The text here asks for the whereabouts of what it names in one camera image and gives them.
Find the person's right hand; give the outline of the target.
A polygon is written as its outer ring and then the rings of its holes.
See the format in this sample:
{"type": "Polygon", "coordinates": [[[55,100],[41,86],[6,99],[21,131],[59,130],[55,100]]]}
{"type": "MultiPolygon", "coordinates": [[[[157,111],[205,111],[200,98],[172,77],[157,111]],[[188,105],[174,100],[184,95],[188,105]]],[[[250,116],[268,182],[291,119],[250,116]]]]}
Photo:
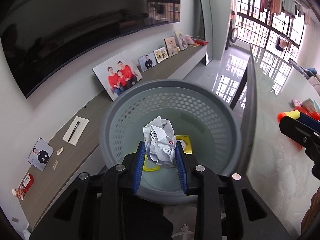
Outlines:
{"type": "Polygon", "coordinates": [[[310,208],[306,212],[302,222],[301,222],[301,233],[304,233],[315,216],[319,211],[319,202],[320,202],[320,187],[318,188],[317,192],[313,195],[310,202],[310,208]]]}

